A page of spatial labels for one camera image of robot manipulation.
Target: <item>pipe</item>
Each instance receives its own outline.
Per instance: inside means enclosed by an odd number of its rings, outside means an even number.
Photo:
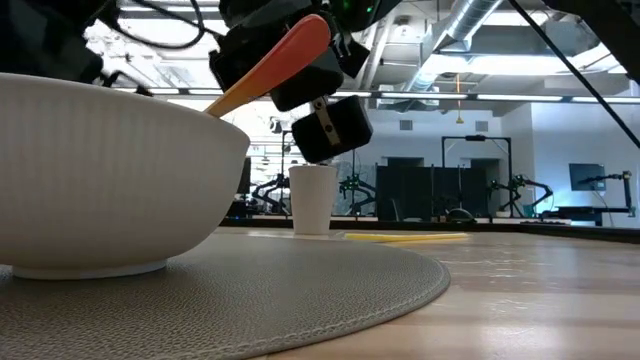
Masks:
[[[378,32],[378,26],[372,26],[368,33],[367,33],[367,39],[365,40],[364,46],[367,49],[371,49],[373,47],[373,42],[376,40],[376,33]],[[365,63],[365,65],[362,67],[362,69],[360,69],[360,71],[358,72],[358,75],[356,76],[356,82],[355,85],[353,86],[353,88],[355,90],[360,89],[360,86],[362,86],[362,79],[364,78],[364,73],[367,71],[367,64]]]
[[[451,8],[451,15],[444,21],[448,23],[442,34],[427,33],[425,37],[438,39],[424,39],[423,43],[432,43],[427,50],[427,56],[423,58],[420,69],[405,87],[404,91],[424,92],[429,90],[440,73],[437,69],[427,69],[428,59],[434,49],[451,45],[456,42],[470,40],[489,15],[502,3],[502,0],[456,0]]]
[[[502,0],[457,0],[451,8],[446,30],[453,40],[468,40],[478,31]]]
[[[384,45],[387,43],[387,39],[389,38],[389,33],[391,33],[391,26],[393,26],[393,22],[396,18],[395,10],[391,10],[391,12],[387,15],[387,20],[384,24],[384,28],[382,29],[382,34],[380,35],[380,39],[376,44],[375,50],[373,51],[373,58],[371,59],[371,68],[367,73],[367,78],[364,82],[364,90],[371,89],[371,84],[373,84],[373,77],[376,75],[376,71],[378,70],[378,64],[380,63],[380,58],[382,58],[382,52],[384,52]]]

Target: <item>bowl rim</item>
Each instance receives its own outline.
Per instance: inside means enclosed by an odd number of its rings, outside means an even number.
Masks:
[[[60,79],[46,78],[41,76],[0,72],[0,83],[3,83],[3,82],[4,83],[9,83],[9,82],[30,83],[30,85],[33,85],[33,86],[48,85],[48,86],[62,86],[62,87],[68,87],[68,88],[70,87],[70,88],[74,88],[74,90],[79,90],[83,92],[92,91],[101,96],[122,98],[122,99],[126,99],[127,101],[134,100],[140,103],[146,103],[147,105],[150,105],[150,106],[164,106],[164,107],[173,109],[175,111],[183,112],[185,113],[185,115],[188,114],[191,117],[197,116],[201,120],[218,121],[219,123],[222,123],[221,124],[222,127],[229,129],[232,132],[236,132],[238,135],[241,135],[244,139],[246,139],[247,142],[250,142],[249,136],[244,131],[242,131],[237,126],[223,120],[222,118],[209,115],[207,113],[197,111],[197,110],[188,108],[186,106],[173,104],[166,100],[161,100],[155,97],[133,94],[133,93],[128,93],[124,91],[118,91],[113,88],[107,88],[99,85],[78,83],[78,82],[69,81],[69,80],[60,80]]]

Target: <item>white paper cup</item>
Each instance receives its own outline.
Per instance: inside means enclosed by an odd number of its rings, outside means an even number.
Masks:
[[[331,166],[289,168],[293,232],[328,235],[338,170]]]

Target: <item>ceiling light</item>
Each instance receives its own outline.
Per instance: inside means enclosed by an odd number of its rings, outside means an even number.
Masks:
[[[222,95],[222,89],[189,89],[191,95]]]
[[[604,98],[608,104],[640,104],[640,97],[606,97]],[[571,102],[595,104],[598,99],[594,97],[576,96],[571,99]]]
[[[146,7],[142,7],[142,6],[123,6],[120,10],[122,11],[155,11],[152,8],[146,8]]]
[[[360,96],[360,97],[370,97],[371,92],[368,91],[336,91],[335,94],[331,96],[335,97],[349,97],[349,96]]]
[[[530,55],[485,55],[474,58],[468,72],[487,75],[552,75],[564,70],[558,58]]]
[[[394,99],[420,99],[420,100],[464,100],[466,94],[442,94],[442,93],[402,93],[384,92],[380,94],[384,98]]]
[[[626,74],[626,73],[627,73],[627,69],[623,68],[620,65],[618,65],[618,66],[614,67],[613,69],[609,70],[609,74]]]
[[[562,100],[562,96],[546,95],[484,95],[479,94],[478,100],[492,101],[533,101],[533,102],[555,102]]]
[[[193,7],[169,6],[167,10],[173,11],[173,12],[193,12]],[[200,12],[218,12],[218,8],[216,6],[200,6]]]
[[[179,12],[179,13],[193,12],[193,7],[191,6],[169,6],[166,9],[171,12]],[[156,11],[155,9],[144,7],[144,6],[123,6],[122,8],[120,8],[120,10],[144,11],[144,12]],[[216,6],[200,6],[200,12],[218,12],[218,11],[219,11],[218,7]]]
[[[178,89],[149,89],[149,91],[151,91],[152,94],[158,95],[175,95],[180,93]]]

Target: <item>yellow object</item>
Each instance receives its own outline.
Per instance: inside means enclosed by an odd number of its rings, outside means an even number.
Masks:
[[[387,234],[356,234],[347,233],[344,238],[347,240],[367,240],[373,242],[409,242],[428,240],[459,240],[466,239],[469,235],[465,233],[453,234],[422,234],[422,235],[387,235]]]

